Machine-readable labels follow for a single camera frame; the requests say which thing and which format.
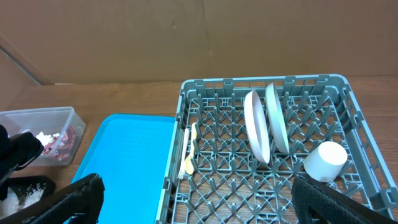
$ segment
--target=wooden table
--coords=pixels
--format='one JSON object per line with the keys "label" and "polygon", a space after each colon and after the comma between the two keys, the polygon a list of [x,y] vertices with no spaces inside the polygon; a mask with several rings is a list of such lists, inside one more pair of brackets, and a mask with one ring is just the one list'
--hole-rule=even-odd
{"label": "wooden table", "polygon": [[[348,80],[392,176],[398,180],[398,76],[354,76]],[[107,116],[114,113],[175,116],[180,86],[181,82],[135,82],[26,89],[9,110],[72,106],[87,128],[70,166],[28,167],[12,176],[46,175],[61,189],[71,182]]]}

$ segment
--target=blue tray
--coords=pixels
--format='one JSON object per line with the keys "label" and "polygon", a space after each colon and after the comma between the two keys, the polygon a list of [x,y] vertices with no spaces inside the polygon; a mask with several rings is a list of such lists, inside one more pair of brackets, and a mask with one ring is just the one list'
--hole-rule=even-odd
{"label": "blue tray", "polygon": [[90,173],[103,178],[99,223],[154,223],[174,122],[173,117],[129,114],[103,121],[72,180]]}

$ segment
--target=yellow spoon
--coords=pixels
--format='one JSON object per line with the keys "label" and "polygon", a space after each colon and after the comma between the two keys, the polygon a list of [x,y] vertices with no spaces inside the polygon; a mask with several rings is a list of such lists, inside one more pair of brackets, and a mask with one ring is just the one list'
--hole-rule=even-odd
{"label": "yellow spoon", "polygon": [[187,174],[192,175],[193,172],[195,171],[195,168],[193,167],[193,164],[191,162],[191,158],[195,156],[195,146],[193,146],[194,140],[197,138],[197,129],[195,128],[196,123],[192,123],[192,131],[191,131],[191,151],[187,158],[185,159],[185,171]]}

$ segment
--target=fork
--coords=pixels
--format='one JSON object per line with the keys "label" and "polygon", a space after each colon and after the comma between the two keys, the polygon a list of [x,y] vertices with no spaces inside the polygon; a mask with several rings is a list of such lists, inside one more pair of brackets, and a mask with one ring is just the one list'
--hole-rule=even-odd
{"label": "fork", "polygon": [[180,172],[178,173],[178,178],[180,180],[182,180],[184,178],[184,174],[185,174],[185,155],[187,153],[188,138],[189,138],[189,129],[185,128],[184,140],[183,140],[183,144],[182,144]]}

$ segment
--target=plastic dish rack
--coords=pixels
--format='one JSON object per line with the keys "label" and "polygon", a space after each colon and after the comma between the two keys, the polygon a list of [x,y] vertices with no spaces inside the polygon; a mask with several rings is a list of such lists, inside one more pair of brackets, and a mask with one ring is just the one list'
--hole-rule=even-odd
{"label": "plastic dish rack", "polygon": [[[243,105],[251,90],[265,105],[270,83],[281,101],[290,154],[279,153],[271,138],[271,161],[264,164],[251,153]],[[193,122],[198,140],[187,154],[198,149],[197,171],[178,180],[183,129]],[[323,141],[338,142],[348,153],[339,177],[327,186],[394,219],[397,187],[341,75],[187,80],[173,138],[156,223],[297,223],[293,180],[305,173],[303,160]]]}

